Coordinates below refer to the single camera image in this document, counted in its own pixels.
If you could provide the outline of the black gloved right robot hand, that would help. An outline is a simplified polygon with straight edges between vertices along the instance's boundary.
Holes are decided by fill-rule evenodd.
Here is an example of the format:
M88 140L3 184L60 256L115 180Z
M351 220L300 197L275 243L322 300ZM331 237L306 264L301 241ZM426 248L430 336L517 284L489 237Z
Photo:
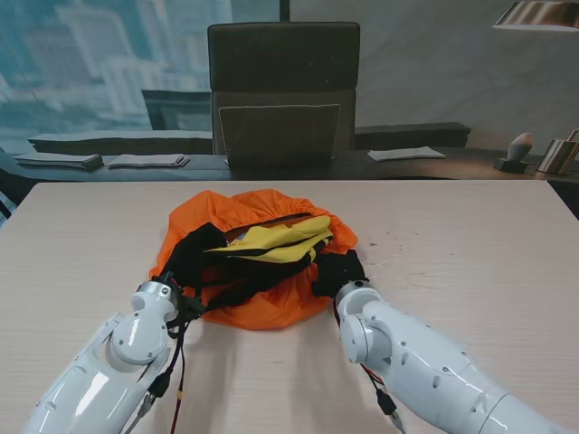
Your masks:
M311 285L315 297L335 298L340 289L352 282L363 286L368 278L355 250L345 254L328 253L316 257L318 277Z

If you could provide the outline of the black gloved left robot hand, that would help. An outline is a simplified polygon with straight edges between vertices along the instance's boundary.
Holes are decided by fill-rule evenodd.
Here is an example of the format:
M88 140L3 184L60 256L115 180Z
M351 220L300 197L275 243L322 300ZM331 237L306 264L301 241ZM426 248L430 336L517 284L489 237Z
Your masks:
M223 232L206 223L175 245L161 274L169 273L178 286L192 288L200 297L204 285L203 270L207 267L205 252L226 246Z

